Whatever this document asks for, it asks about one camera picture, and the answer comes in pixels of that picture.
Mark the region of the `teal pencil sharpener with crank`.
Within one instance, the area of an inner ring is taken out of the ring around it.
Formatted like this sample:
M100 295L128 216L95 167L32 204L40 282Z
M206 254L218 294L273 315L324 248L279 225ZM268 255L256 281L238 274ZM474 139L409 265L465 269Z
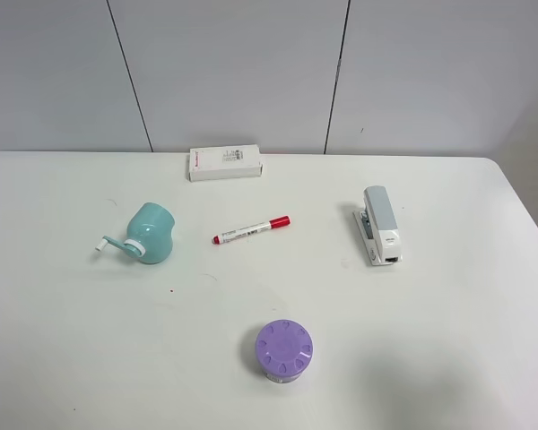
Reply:
M95 250L101 252L111 245L141 263L161 263L172 252L174 226L174 217L167 209L157 203L147 202L129 221L125 240L104 236Z

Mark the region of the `white and grey stapler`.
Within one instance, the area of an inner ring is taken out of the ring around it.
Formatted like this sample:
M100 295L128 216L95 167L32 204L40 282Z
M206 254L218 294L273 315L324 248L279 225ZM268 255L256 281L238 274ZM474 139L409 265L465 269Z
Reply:
M391 265L402 260L402 239L393 207L384 186L363 191L364 207L353 212L367 256L373 266Z

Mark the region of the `red cap whiteboard marker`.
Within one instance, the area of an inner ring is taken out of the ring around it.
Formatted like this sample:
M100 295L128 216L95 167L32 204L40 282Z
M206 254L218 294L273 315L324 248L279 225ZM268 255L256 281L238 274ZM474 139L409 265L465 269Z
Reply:
M266 222L255 224L252 226L234 229L225 233L221 233L217 236L214 236L212 243L214 245L223 245L234 240L238 240L244 237L253 236L255 234L263 233L276 228L288 227L291 223L291 220L288 216L283 216L277 219L271 219Z

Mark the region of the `small white cardboard box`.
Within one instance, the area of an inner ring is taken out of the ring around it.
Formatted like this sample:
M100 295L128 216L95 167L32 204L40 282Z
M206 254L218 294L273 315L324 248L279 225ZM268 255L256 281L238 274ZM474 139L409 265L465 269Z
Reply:
M188 178L191 182L258 177L263 163L257 145L191 149Z

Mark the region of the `purple lidded jar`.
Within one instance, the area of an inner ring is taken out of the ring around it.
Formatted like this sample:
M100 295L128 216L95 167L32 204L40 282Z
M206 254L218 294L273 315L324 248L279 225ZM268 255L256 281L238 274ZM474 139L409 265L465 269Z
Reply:
M308 330L292 320L266 324L256 336L255 354L265 377L290 383L308 368L314 353Z

